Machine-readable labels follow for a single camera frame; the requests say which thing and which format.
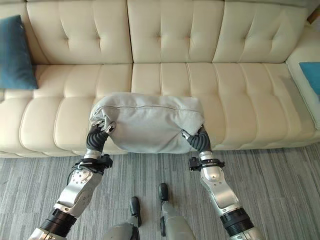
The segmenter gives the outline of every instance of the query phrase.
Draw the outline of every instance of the sofa armrest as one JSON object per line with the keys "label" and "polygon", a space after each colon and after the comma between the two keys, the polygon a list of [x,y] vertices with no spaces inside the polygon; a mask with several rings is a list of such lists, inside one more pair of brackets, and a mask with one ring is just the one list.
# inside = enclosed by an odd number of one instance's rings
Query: sofa armrest
{"label": "sofa armrest", "polygon": [[320,62],[320,32],[309,24],[304,27],[301,38],[286,60],[292,78],[313,118],[315,128],[320,130],[320,97],[313,91],[299,63]]}

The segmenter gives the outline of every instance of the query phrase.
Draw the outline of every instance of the silver metal arm segment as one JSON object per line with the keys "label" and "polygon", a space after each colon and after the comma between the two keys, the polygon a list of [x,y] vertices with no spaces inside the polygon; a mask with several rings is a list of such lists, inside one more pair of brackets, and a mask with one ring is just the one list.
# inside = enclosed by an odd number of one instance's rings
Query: silver metal arm segment
{"label": "silver metal arm segment", "polygon": [[[214,159],[212,152],[210,154],[211,159]],[[227,184],[221,167],[204,167],[200,175],[201,183],[208,190],[213,207],[221,218],[230,240],[264,240],[264,236],[253,225],[236,194]]]}
{"label": "silver metal arm segment", "polygon": [[34,230],[28,240],[65,240],[72,225],[89,205],[105,168],[112,166],[109,155],[102,156],[108,136],[114,131],[113,122],[105,131],[92,126],[86,140],[84,158],[73,166],[71,178],[53,207],[53,212]]}
{"label": "silver metal arm segment", "polygon": [[181,135],[199,152],[199,159],[192,157],[189,160],[190,170],[200,171],[201,184],[209,192],[213,207],[228,232],[230,240],[265,240],[227,184],[221,168],[225,163],[214,158],[205,128],[202,126],[195,136],[191,136],[184,130]]}

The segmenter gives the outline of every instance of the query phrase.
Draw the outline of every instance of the cream leather sofa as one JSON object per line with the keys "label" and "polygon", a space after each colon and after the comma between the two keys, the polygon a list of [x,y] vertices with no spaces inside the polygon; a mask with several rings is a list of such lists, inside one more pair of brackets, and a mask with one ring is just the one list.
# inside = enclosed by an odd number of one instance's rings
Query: cream leather sofa
{"label": "cream leather sofa", "polygon": [[[304,8],[221,0],[1,0],[0,18],[17,14],[39,89],[0,90],[0,158],[83,155],[91,108],[112,92],[199,98],[215,150],[320,140],[285,62],[308,46],[301,35],[319,37],[304,26]],[[299,61],[295,55],[292,68]],[[104,150],[123,153],[111,140]]]}

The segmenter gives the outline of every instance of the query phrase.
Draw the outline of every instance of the floor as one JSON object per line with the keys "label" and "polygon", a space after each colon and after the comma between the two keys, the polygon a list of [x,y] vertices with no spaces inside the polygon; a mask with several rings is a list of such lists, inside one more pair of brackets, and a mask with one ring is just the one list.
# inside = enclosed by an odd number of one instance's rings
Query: floor
{"label": "floor", "polygon": [[[320,143],[302,148],[217,151],[224,172],[253,222],[269,240],[320,239]],[[89,207],[69,240],[99,240],[129,216],[128,201],[142,204],[141,240],[162,239],[157,186],[168,183],[171,201],[198,240],[228,239],[188,154],[113,156]],[[48,216],[78,157],[0,159],[0,239],[27,239]]]}

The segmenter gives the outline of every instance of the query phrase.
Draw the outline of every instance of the sofa backrest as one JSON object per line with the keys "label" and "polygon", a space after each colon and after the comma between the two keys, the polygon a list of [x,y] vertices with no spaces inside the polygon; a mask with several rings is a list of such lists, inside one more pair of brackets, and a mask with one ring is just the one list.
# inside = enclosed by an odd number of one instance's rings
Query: sofa backrest
{"label": "sofa backrest", "polygon": [[239,0],[0,0],[17,14],[35,64],[281,63],[307,18]]}
{"label": "sofa backrest", "polygon": [[1,18],[16,14],[22,16],[35,64],[132,63],[126,0],[0,5]]}
{"label": "sofa backrest", "polygon": [[226,1],[215,63],[282,63],[296,46],[307,18],[302,7]]}
{"label": "sofa backrest", "polygon": [[135,63],[211,62],[224,1],[128,0]]}

